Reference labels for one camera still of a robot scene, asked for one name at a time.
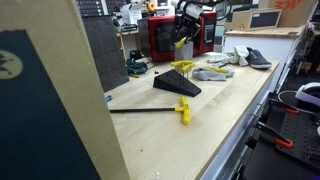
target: sneaker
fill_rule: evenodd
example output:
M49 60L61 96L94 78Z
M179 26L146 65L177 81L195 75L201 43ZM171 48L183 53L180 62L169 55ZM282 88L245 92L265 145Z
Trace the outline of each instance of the sneaker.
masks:
M260 51L252 48L247 48L249 56L246 58L249 65L256 69L268 69L272 67L272 64L268 62L260 53Z

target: cardboard box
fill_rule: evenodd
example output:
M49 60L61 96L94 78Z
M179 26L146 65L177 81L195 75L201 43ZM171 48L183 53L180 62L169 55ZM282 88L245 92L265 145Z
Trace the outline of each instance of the cardboard box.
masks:
M318 0L260 0L259 8L281 8L278 27L298 27L307 24Z
M0 17L0 179L130 179L76 1Z
M276 28L281 9L257 9L233 12L224 24L229 30L260 30Z

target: shoe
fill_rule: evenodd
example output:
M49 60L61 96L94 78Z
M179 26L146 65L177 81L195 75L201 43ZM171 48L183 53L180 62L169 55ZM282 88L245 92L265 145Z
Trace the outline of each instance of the shoe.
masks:
M272 67L272 64L268 62L258 50L249 47L247 47L247 49L249 51L249 56L246 60L251 67L256 69L268 69Z

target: metal rod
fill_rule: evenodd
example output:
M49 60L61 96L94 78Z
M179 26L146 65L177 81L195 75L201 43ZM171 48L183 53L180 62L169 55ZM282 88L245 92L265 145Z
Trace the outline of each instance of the metal rod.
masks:
M123 113L123 112L155 112L155 111L175 111L175 108L112 109L112 110L110 110L110 113Z

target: black rod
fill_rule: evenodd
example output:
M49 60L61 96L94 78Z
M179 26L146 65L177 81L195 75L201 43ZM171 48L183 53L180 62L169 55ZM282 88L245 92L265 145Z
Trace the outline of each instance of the black rod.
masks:
M111 113L123 113L123 112L153 112L153 111L174 111L175 108L147 108L147 109L112 109Z

